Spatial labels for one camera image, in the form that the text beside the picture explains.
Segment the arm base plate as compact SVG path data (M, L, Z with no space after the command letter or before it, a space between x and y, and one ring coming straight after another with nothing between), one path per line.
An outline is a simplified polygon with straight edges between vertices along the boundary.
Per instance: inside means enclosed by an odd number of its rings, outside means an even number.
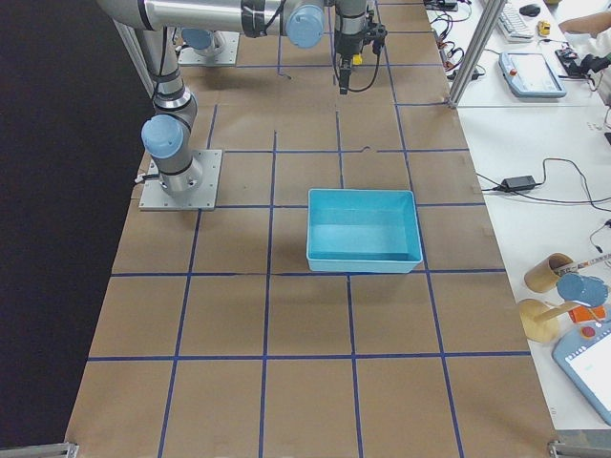
M240 34L233 31L181 29L178 62L182 67L233 67Z
M193 150L190 167L175 176L162 174L153 159L143 180L142 211L213 211L216 207L223 150Z

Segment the person forearm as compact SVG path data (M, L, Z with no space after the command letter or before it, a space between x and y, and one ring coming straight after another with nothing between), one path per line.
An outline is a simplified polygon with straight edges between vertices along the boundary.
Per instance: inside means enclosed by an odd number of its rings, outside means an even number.
M564 33L587 33L595 36L610 28L610 11L568 19L559 23L558 26Z

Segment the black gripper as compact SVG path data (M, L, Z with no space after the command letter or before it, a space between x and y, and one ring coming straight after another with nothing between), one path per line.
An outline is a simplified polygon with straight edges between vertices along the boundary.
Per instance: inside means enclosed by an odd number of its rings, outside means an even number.
M379 23L357 25L355 22L337 22L334 29L334 50L339 58L338 82L340 94L348 94L353 56L367 45L380 59L386 41L386 27Z

